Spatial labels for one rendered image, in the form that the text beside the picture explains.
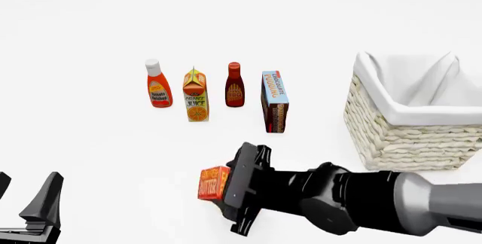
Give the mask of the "dark red BBQ sauce bottle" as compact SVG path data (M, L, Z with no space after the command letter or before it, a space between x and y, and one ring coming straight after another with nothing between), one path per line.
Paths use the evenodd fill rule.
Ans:
M240 74L239 63L229 63L225 85L225 103L228 107L239 108L245 103L245 88Z

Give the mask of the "orange juice carton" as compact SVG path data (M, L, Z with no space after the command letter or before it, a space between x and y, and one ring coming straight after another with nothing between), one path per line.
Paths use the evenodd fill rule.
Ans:
M192 68L184 78L183 93L188 121L209 121L206 76Z

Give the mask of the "white cloth basket liner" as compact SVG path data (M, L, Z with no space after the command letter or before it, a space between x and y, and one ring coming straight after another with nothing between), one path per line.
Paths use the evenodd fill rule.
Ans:
M482 87L462 70L454 53L360 52L353 71L390 124L482 124Z

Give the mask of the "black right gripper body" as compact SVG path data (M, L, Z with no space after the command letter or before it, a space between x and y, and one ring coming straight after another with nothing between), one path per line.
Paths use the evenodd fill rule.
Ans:
M270 170L271 148L265 145L243 144L234 160L236 167L230 171L230 205L243 201L242 220L231 226L231 232L247 236L261 210L263 173Z

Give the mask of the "cream woven wicker basket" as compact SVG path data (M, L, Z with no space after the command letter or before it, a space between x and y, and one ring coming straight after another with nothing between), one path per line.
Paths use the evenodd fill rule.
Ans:
M379 112L358 76L349 86L343 119L369 170L458 169L482 149L482 124L393 126Z

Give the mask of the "chocolate pudding box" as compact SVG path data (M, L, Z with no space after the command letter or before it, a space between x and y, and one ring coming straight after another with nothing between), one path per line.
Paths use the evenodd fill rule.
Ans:
M261 105L267 133L284 133L289 107L279 71L262 72Z

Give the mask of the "orange butter box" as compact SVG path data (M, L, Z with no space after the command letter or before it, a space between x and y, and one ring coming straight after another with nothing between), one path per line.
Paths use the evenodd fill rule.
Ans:
M197 198L200 200L221 200L229 173L230 168L227 166L216 166L202 170Z

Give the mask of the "red ketchup bottle white cap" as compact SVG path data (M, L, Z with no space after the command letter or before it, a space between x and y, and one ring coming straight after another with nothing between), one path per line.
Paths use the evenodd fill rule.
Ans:
M148 59L145 61L148 73L148 94L151 104L155 108L168 108L172 105L172 92L169 83L160 69L159 60Z

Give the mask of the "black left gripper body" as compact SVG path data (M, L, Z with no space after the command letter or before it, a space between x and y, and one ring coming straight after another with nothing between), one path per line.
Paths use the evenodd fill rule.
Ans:
M0 228L0 244L56 244L60 233L44 222L27 223L25 228Z

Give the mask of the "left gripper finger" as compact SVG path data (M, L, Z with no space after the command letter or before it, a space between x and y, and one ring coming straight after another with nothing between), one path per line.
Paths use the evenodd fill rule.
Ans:
M60 229L59 200L64 178L52 172L40 191L19 216L26 221L26 229L43 229L53 226Z
M0 199L4 196L10 183L11 177L4 172L0 172Z

